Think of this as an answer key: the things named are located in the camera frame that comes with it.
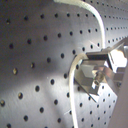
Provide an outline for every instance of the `pegboard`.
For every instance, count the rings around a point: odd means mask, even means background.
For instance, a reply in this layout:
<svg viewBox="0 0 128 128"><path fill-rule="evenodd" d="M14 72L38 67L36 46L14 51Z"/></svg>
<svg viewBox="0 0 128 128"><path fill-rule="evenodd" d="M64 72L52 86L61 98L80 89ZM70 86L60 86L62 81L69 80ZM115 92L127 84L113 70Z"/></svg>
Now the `pegboard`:
<svg viewBox="0 0 128 128"><path fill-rule="evenodd" d="M89 1L106 47L128 36L128 4ZM75 55L101 50L95 15L52 0L0 1L0 128L73 128L68 74ZM107 85L95 103L74 85L79 128L107 128L117 100Z"/></svg>

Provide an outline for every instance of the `gray surface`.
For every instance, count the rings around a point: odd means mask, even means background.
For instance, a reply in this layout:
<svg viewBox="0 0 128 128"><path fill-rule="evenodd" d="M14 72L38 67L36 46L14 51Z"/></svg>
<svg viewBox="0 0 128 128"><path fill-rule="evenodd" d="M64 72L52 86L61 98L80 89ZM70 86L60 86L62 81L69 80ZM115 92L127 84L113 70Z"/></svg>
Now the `gray surface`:
<svg viewBox="0 0 128 128"><path fill-rule="evenodd" d="M106 47L128 35L127 4L107 0L104 4L101 1L99 4L96 1L87 2L98 9L105 28L108 28ZM6 128L7 124L11 124L12 128L72 128L72 117L68 112L68 78L65 79L64 74L69 72L74 58L73 50L76 54L83 52L83 47L85 52L100 51L97 43L101 43L101 34L95 17L79 7L55 4L52 0L2 0L0 12L0 101L5 101L5 106L0 107L0 128ZM17 75L13 74L14 68L18 69ZM54 85L51 85L51 79L55 80ZM35 91L36 85L40 87L39 92ZM88 95L82 89L78 91L77 84L74 88L79 127L107 128L115 105L113 101L116 101L115 94L105 86L99 102L95 103L88 100ZM40 107L44 108L43 113L40 113ZM28 116L27 122L23 120L25 115Z"/></svg>
<svg viewBox="0 0 128 128"><path fill-rule="evenodd" d="M128 127L128 66L125 70L123 83L119 92L118 100L109 124L109 128L127 128Z"/></svg>

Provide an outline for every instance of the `bolt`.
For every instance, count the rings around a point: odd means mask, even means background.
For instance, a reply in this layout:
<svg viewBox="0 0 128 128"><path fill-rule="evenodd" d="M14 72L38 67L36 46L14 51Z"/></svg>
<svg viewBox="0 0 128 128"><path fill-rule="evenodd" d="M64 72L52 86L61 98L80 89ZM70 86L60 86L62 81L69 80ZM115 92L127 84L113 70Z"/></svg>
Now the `bolt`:
<svg viewBox="0 0 128 128"><path fill-rule="evenodd" d="M104 73L103 73L102 71L97 71L97 72L96 72L96 76L95 76L95 78L94 78L94 83L95 83L97 86L99 86L100 83L103 81L104 77L105 77L105 75L104 75Z"/></svg>
<svg viewBox="0 0 128 128"><path fill-rule="evenodd" d="M121 87L121 82L117 82L117 87Z"/></svg>

